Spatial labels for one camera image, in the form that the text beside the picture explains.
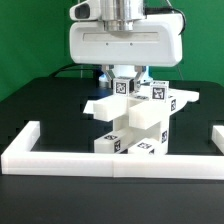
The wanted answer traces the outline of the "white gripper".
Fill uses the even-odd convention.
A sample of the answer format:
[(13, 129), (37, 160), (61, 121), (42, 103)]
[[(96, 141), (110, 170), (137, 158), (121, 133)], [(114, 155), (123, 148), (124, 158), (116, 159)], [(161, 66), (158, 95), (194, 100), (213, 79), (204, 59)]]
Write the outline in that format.
[(100, 64), (109, 83), (113, 65), (133, 65), (138, 91), (145, 66), (172, 67), (182, 60), (184, 15), (171, 7), (145, 8), (143, 0), (85, 0), (70, 8), (70, 55)]

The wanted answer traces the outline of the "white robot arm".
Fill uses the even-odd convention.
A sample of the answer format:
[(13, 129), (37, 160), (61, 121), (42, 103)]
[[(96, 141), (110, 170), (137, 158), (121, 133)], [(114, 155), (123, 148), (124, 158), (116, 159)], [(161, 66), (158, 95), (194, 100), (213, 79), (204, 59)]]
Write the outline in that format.
[(72, 60), (101, 65), (110, 82), (114, 66), (132, 66), (139, 89), (147, 66), (173, 67), (182, 60), (186, 19), (171, 6), (147, 9), (144, 0), (85, 0), (69, 15)]

